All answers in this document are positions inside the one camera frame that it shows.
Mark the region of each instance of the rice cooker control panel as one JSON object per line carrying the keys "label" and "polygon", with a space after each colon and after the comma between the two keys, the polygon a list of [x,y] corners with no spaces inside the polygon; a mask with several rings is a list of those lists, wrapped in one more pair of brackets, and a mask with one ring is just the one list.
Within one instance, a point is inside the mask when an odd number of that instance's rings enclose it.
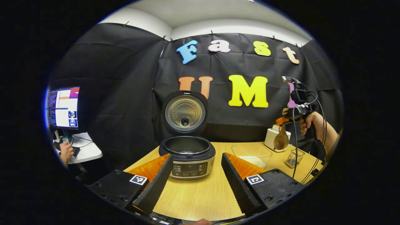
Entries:
{"label": "rice cooker control panel", "polygon": [[207,174],[208,162],[173,165],[171,174],[174,177],[198,177]]}

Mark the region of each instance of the blue letter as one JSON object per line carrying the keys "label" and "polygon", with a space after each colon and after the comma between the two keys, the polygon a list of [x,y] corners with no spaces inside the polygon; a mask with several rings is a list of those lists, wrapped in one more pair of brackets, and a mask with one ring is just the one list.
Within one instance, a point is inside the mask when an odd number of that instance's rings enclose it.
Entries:
{"label": "blue letter", "polygon": [[197,41],[191,40],[176,50],[177,52],[179,52],[182,55],[182,58],[183,58],[182,63],[183,64],[186,64],[196,58],[196,55],[192,55],[190,53],[190,52],[193,52],[193,53],[197,52],[197,49],[193,44],[197,44]]}

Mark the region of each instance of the white ceiling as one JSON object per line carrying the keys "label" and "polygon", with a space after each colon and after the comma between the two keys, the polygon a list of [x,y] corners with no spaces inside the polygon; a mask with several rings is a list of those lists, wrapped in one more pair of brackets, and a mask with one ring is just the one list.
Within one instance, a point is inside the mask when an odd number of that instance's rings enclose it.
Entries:
{"label": "white ceiling", "polygon": [[147,12],[172,28],[213,19],[245,19],[273,24],[312,37],[277,11],[247,0],[141,0],[126,6]]}

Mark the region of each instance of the rice cooker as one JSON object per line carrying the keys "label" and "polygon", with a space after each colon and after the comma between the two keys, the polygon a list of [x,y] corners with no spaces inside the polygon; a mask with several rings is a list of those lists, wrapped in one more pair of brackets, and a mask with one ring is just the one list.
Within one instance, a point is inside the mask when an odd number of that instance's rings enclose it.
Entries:
{"label": "rice cooker", "polygon": [[167,95],[162,109],[162,123],[173,136],[162,140],[158,153],[171,154],[170,177],[196,180],[209,175],[215,148],[207,139],[196,136],[207,124],[207,99],[195,91],[174,91]]}

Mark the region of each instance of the keyboard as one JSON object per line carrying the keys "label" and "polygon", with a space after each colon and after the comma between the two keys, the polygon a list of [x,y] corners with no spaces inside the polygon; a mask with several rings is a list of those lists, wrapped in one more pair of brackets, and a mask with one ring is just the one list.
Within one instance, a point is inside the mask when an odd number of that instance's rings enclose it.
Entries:
{"label": "keyboard", "polygon": [[74,156],[78,156],[80,148],[79,147],[74,147],[74,146],[72,146],[72,148],[74,149],[74,153],[75,153]]}

